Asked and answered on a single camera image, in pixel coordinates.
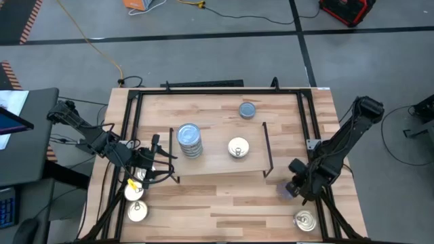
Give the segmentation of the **blue screen monitor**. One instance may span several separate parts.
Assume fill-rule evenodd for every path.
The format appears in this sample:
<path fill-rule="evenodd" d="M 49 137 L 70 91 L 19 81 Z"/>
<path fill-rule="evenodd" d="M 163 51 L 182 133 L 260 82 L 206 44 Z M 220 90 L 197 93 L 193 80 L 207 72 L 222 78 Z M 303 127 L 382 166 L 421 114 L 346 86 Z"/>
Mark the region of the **blue screen monitor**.
<path fill-rule="evenodd" d="M 0 106 L 0 136 L 34 129 L 34 125 Z"/>

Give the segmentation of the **red and black case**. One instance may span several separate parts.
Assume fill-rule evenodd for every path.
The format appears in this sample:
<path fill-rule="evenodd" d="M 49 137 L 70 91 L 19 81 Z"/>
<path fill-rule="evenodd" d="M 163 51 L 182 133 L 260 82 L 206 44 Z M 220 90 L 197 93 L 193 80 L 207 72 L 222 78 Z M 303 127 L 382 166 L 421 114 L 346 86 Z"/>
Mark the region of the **red and black case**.
<path fill-rule="evenodd" d="M 375 2 L 376 0 L 319 0 L 319 8 L 353 28 L 363 21 Z"/>

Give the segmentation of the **black bar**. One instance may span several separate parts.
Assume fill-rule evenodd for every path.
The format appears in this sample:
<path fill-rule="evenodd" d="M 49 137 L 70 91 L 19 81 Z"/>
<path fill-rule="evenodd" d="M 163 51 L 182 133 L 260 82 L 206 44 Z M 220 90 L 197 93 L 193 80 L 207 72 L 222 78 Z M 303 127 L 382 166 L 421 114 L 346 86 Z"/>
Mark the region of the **black bar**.
<path fill-rule="evenodd" d="M 190 83 L 169 83 L 166 81 L 160 87 L 243 87 L 243 79 L 221 80 L 221 81 L 198 81 Z"/>

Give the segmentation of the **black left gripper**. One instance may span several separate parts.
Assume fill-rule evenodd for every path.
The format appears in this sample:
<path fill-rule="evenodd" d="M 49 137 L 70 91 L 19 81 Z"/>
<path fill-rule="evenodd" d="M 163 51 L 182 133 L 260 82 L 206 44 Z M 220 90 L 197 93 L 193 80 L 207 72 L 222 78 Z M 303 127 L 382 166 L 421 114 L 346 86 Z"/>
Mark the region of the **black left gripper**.
<path fill-rule="evenodd" d="M 152 137 L 152 151 L 149 148 L 140 147 L 132 150 L 132 158 L 130 165 L 140 169 L 152 169 L 154 154 L 159 154 L 169 159 L 177 159 L 174 155 L 165 152 L 162 146 L 159 145 L 159 134 L 154 134 Z M 149 188 L 151 184 L 161 183 L 172 176 L 172 171 L 148 171 L 144 177 L 144 187 Z"/>

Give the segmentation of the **grey keyboard tray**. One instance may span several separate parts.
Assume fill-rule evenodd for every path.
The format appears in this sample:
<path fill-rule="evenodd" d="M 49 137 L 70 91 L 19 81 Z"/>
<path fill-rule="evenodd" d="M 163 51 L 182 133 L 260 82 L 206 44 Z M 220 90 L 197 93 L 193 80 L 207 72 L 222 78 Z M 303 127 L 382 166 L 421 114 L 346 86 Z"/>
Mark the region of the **grey keyboard tray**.
<path fill-rule="evenodd" d="M 0 244 L 12 244 L 12 239 L 19 225 L 29 218 L 36 218 L 40 221 L 37 242 L 46 244 L 50 227 L 49 216 L 54 193 L 54 181 L 45 179 L 18 186 L 1 187 L 0 189 L 11 187 L 16 190 L 18 220 L 16 225 L 0 229 Z"/>

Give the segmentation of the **gold can blue label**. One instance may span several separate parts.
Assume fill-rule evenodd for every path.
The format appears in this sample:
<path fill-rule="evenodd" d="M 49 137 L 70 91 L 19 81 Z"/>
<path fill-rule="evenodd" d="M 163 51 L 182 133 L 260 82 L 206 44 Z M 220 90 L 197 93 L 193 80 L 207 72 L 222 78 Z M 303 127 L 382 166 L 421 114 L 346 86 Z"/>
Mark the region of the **gold can blue label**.
<path fill-rule="evenodd" d="M 313 231 L 317 225 L 315 216 L 307 210 L 302 210 L 296 213 L 293 222 L 296 227 L 304 232 Z"/>
<path fill-rule="evenodd" d="M 287 200 L 292 200 L 289 198 L 289 194 L 287 191 L 287 183 L 288 182 L 283 182 L 277 185 L 277 194 L 282 197 L 283 199 L 287 199 Z"/>
<path fill-rule="evenodd" d="M 152 167 L 151 169 L 136 168 L 136 177 L 143 182 L 153 181 L 154 179 L 152 178 L 152 176 L 154 170 L 154 167 Z"/>
<path fill-rule="evenodd" d="M 232 138 L 228 143 L 228 152 L 234 158 L 245 157 L 250 149 L 250 145 L 245 138 L 236 137 Z"/>

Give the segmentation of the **orange cardboard box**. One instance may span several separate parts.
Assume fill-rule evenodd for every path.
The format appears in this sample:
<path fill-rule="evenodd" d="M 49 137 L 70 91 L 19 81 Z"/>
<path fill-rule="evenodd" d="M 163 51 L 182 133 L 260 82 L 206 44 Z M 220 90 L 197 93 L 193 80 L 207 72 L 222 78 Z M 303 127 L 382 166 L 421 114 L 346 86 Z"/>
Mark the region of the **orange cardboard box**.
<path fill-rule="evenodd" d="M 125 7 L 145 11 L 149 8 L 152 0 L 122 0 Z"/>

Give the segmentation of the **grey desk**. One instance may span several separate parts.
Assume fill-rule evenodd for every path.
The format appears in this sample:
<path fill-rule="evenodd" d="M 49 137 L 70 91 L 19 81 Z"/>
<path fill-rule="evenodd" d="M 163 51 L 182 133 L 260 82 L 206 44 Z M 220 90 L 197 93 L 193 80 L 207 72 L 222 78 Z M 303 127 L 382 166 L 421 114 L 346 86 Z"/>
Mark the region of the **grey desk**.
<path fill-rule="evenodd" d="M 34 129 L 14 133 L 0 150 L 0 187 L 42 179 L 52 122 L 47 114 L 58 101 L 57 88 L 31 90 L 20 117 Z"/>

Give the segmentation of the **black equipment stand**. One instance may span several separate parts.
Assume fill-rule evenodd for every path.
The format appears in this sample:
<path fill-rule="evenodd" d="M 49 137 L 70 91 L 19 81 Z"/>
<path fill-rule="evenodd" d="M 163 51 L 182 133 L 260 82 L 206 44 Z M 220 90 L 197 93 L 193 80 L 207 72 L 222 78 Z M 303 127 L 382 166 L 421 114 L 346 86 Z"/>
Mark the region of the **black equipment stand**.
<path fill-rule="evenodd" d="M 434 94 L 412 106 L 414 114 L 422 121 L 421 125 L 413 129 L 404 130 L 407 138 L 414 138 L 421 134 L 428 134 L 434 143 Z"/>

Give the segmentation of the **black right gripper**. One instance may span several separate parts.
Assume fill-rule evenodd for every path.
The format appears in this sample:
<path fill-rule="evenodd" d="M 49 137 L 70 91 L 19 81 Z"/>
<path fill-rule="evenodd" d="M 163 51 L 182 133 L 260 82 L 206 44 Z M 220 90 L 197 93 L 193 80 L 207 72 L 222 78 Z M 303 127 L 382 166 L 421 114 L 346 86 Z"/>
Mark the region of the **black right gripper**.
<path fill-rule="evenodd" d="M 314 201 L 321 194 L 326 180 L 319 172 L 319 163 L 317 159 L 305 165 L 299 159 L 294 159 L 289 164 L 288 168 L 294 174 L 287 183 L 290 199 L 301 196 L 305 201 Z"/>

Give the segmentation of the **black keyboard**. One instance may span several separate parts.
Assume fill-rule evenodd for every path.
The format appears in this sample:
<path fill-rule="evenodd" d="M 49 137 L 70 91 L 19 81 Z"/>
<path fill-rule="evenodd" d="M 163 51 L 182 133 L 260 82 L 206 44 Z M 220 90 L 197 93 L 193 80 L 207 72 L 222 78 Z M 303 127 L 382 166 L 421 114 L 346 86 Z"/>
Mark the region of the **black keyboard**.
<path fill-rule="evenodd" d="M 0 229 L 17 224 L 17 196 L 15 188 L 0 189 Z"/>

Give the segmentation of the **wooden shelf black legs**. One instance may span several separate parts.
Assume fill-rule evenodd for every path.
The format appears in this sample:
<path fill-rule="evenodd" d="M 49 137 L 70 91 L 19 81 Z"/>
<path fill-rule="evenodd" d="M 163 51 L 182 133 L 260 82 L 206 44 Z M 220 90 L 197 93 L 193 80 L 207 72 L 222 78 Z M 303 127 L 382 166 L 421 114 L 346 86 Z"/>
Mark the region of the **wooden shelf black legs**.
<path fill-rule="evenodd" d="M 233 138 L 244 138 L 249 151 L 242 158 L 229 152 Z M 180 183 L 181 177 L 234 174 L 260 171 L 267 178 L 274 169 L 267 124 L 265 122 L 247 127 L 214 127 L 201 132 L 202 153 L 194 159 L 188 158 L 180 148 L 173 129 L 169 135 L 169 152 L 177 156 L 172 159 L 175 170 L 172 179 Z"/>

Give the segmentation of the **white paper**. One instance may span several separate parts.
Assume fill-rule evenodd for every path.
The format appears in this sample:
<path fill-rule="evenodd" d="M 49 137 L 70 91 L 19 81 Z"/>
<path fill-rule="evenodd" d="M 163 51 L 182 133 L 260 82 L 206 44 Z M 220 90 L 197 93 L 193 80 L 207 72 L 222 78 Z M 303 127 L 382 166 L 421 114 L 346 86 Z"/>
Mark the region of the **white paper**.
<path fill-rule="evenodd" d="M 0 107 L 8 110 L 14 115 L 19 115 L 24 106 L 28 91 L 0 91 Z M 11 134 L 0 136 L 0 150 L 4 150 L 7 146 Z"/>

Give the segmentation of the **black mat orange stripes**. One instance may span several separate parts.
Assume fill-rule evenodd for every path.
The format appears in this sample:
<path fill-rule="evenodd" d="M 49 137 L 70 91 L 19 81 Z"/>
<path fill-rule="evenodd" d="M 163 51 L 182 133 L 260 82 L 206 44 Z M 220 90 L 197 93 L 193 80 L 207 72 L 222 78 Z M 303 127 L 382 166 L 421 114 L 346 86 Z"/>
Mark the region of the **black mat orange stripes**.
<path fill-rule="evenodd" d="M 9 62 L 0 62 L 0 90 L 22 90 Z"/>
<path fill-rule="evenodd" d="M 58 158 L 50 145 L 47 146 L 46 159 L 53 163 L 58 162 Z"/>
<path fill-rule="evenodd" d="M 23 45 L 43 0 L 0 0 L 0 45 Z"/>

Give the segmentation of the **black mouse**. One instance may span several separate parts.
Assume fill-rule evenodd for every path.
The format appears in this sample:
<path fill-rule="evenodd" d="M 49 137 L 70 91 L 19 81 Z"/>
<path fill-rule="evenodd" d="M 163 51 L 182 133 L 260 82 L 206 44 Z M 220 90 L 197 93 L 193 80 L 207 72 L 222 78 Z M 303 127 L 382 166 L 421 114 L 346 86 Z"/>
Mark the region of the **black mouse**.
<path fill-rule="evenodd" d="M 39 244 L 37 232 L 41 223 L 36 218 L 24 220 L 16 230 L 12 244 Z"/>

